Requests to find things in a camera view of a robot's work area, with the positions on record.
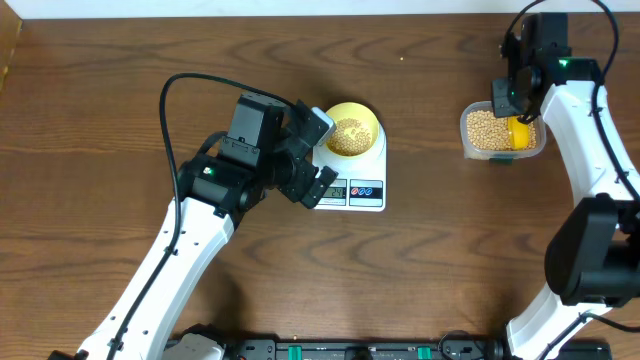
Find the yellow plastic measuring scoop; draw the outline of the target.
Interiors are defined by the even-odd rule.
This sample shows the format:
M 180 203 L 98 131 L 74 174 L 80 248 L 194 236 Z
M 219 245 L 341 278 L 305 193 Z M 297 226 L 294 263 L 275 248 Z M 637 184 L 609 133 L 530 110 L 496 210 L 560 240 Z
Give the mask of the yellow plastic measuring scoop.
M 517 117 L 507 119 L 510 146 L 513 150 L 523 150 L 529 146 L 529 127 L 521 123 Z

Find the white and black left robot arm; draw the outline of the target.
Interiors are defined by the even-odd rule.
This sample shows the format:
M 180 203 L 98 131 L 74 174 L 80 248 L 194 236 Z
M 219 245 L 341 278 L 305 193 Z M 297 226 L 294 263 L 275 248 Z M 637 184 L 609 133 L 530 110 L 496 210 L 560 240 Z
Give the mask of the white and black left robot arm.
M 231 128 L 210 135 L 177 176 L 156 240 L 77 359 L 159 359 L 202 274 L 244 215 L 276 188 L 314 208 L 337 174 L 307 159 L 336 124 L 303 102 L 243 94 Z

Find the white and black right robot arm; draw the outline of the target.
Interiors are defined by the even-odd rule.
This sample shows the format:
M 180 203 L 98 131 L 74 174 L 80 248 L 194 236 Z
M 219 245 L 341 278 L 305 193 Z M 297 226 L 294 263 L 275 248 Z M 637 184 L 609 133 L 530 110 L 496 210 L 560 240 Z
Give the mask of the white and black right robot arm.
M 508 74 L 492 83 L 493 112 L 546 124 L 574 208 L 547 247 L 544 287 L 487 355 L 555 359 L 590 321 L 639 295 L 639 172 L 609 110 L 609 68 L 573 56 L 567 14 L 520 12 L 513 22 L 521 29 L 500 47 Z

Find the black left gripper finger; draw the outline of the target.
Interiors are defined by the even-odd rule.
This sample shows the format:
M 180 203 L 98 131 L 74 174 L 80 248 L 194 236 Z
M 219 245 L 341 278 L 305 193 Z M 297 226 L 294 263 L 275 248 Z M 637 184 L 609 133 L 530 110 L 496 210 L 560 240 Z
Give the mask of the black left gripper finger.
M 292 133 L 292 143 L 302 145 L 316 145 L 319 133 L 319 121 L 313 116 L 313 107 L 298 100 L 293 109 L 293 124 L 289 126 Z
M 324 166 L 312 180 L 309 188 L 304 192 L 301 204 L 307 209 L 315 208 L 330 185 L 337 179 L 338 173 L 328 166 Z

